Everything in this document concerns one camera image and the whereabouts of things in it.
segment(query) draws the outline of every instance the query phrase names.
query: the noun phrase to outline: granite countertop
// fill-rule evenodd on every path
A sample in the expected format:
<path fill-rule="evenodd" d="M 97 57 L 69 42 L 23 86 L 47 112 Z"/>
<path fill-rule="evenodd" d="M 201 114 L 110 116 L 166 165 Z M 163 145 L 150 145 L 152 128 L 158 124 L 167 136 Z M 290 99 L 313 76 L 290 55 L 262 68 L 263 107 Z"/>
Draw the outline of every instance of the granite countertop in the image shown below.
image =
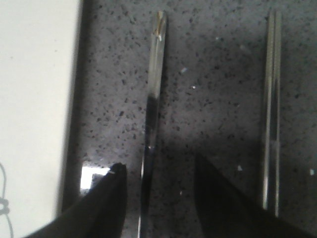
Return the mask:
<path fill-rule="evenodd" d="M 317 1 L 93 0 L 83 8 L 64 207 L 80 167 L 128 168 L 122 237 L 136 237 L 150 19 L 165 10 L 151 237 L 202 237 L 193 199 L 200 151 L 255 199 L 268 12 L 283 14 L 282 219 L 317 234 Z"/>

